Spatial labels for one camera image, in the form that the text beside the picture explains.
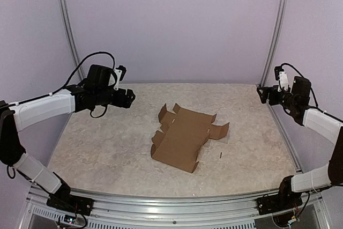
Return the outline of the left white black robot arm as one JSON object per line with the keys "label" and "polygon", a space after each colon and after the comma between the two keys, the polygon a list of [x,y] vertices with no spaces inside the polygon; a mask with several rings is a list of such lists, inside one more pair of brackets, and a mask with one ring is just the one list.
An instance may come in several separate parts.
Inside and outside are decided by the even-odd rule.
{"label": "left white black robot arm", "polygon": [[130,108],[136,96],[133,90],[122,89],[126,68],[91,65],[88,75],[79,84],[66,84],[55,93],[31,100],[7,104],[1,101],[1,163],[13,168],[28,181],[36,183],[53,197],[63,210],[75,205],[70,187],[57,174],[28,154],[21,145],[19,132],[50,118],[77,113],[93,112],[96,106]]}

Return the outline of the left aluminium frame post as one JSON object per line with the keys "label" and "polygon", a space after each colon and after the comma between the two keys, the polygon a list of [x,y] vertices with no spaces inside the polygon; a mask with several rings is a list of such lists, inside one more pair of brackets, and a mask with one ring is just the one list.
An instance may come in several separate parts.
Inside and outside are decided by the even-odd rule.
{"label": "left aluminium frame post", "polygon": [[81,59],[78,55],[77,46],[74,39],[73,31],[72,31],[67,1],[58,0],[58,2],[59,2],[59,8],[60,8],[61,16],[62,16],[62,22],[63,22],[68,46],[71,52],[71,57],[72,57],[75,67],[77,67],[79,63],[81,62]]}

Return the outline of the right aluminium frame post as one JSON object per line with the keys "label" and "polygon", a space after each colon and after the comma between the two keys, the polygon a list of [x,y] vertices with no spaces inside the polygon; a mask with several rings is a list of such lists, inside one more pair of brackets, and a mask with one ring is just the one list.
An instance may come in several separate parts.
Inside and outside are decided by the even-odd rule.
{"label": "right aluminium frame post", "polygon": [[271,66],[275,57],[275,52],[277,50],[277,45],[279,41],[279,37],[282,30],[282,23],[284,20],[284,15],[286,11],[287,0],[279,0],[278,9],[277,9],[277,16],[274,23],[273,33],[271,37],[271,43],[267,52],[266,62],[264,64],[262,77],[259,82],[259,86],[265,86],[267,79],[269,77]]}

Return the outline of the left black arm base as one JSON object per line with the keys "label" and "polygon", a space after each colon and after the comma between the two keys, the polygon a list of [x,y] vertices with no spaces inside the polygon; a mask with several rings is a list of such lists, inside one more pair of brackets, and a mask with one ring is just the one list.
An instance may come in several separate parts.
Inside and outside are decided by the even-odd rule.
{"label": "left black arm base", "polygon": [[93,204],[94,200],[91,198],[71,194],[52,194],[46,202],[49,207],[84,216],[91,214]]}

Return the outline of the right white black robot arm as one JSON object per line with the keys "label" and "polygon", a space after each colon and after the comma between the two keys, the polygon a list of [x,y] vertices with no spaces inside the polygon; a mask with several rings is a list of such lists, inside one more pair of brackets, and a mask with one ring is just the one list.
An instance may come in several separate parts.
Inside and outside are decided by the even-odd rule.
{"label": "right white black robot arm", "polygon": [[274,205],[284,210],[301,193],[342,186],[342,121],[309,105],[311,82],[308,79],[296,76],[292,87],[289,87],[285,72],[280,72],[277,78],[278,85],[257,88],[261,103],[280,105],[297,124],[334,144],[331,158],[325,166],[283,179]]}

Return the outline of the aluminium frame post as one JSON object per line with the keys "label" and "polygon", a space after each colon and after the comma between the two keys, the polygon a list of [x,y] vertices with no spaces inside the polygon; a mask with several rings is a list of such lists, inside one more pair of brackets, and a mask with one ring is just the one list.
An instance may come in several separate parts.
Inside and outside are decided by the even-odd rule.
{"label": "aluminium frame post", "polygon": [[81,62],[81,59],[78,55],[77,46],[74,39],[73,31],[72,31],[67,1],[58,0],[58,2],[59,2],[59,8],[60,8],[61,16],[62,16],[62,22],[63,22],[68,46],[71,52],[71,57],[72,57],[75,67],[77,67],[79,63]]}
{"label": "aluminium frame post", "polygon": [[278,9],[277,9],[277,16],[274,23],[273,33],[271,37],[271,43],[267,52],[266,62],[264,64],[262,77],[259,82],[259,86],[265,86],[267,79],[269,77],[271,66],[275,57],[275,52],[277,50],[277,45],[279,41],[279,37],[282,30],[282,23],[284,20],[284,15],[286,11],[287,0],[279,0]]}

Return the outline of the brown cardboard paper box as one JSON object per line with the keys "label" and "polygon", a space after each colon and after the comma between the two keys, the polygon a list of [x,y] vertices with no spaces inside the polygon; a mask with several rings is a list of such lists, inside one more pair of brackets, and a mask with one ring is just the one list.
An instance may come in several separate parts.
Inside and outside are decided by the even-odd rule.
{"label": "brown cardboard paper box", "polygon": [[219,140],[227,136],[229,123],[215,125],[216,117],[178,104],[170,112],[164,105],[158,113],[161,127],[152,137],[151,158],[193,173],[202,146],[209,139]]}

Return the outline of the front aluminium frame rail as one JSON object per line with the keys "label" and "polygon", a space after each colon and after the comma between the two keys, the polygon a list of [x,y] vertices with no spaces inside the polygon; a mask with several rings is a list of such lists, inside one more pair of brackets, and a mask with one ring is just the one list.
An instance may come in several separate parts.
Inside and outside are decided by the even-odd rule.
{"label": "front aluminium frame rail", "polygon": [[[273,217],[291,210],[259,215],[256,199],[272,196],[276,189],[249,194],[212,197],[142,197],[72,189],[72,194],[94,200],[88,228],[256,228],[264,219],[275,226]],[[33,228],[34,215],[63,220],[64,211],[46,206],[47,194],[37,186],[29,190],[15,228]],[[333,228],[321,194],[312,194],[300,221],[291,228]]]}

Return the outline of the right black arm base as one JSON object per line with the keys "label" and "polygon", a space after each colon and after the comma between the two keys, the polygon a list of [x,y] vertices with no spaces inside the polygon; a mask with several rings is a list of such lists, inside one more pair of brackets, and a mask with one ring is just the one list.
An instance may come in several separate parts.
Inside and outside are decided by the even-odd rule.
{"label": "right black arm base", "polygon": [[301,206],[303,203],[301,195],[301,193],[290,193],[285,196],[280,193],[263,195],[256,199],[258,213],[261,216]]}

